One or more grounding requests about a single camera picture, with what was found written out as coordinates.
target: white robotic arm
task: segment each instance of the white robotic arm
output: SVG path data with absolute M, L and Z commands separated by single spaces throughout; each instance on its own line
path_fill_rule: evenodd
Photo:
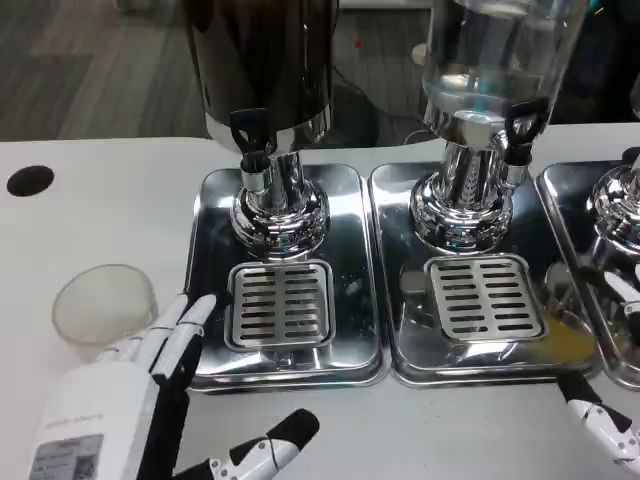
M 265 437 L 173 477 L 189 407 L 186 389 L 202 352 L 216 298 L 186 312 L 180 295 L 148 329 L 66 374 L 46 404 L 29 480 L 268 480 L 318 431 L 298 410 Z
M 558 386 L 573 414 L 613 463 L 640 477 L 640 437 L 631 419 L 604 405 L 579 373 L 560 375 Z

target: barcode label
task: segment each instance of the barcode label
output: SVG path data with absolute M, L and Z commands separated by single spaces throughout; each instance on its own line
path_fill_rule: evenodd
M 96 477 L 98 455 L 85 455 L 76 458 L 73 480 L 93 480 Z
M 40 445 L 29 480 L 96 480 L 103 438 L 88 435 Z

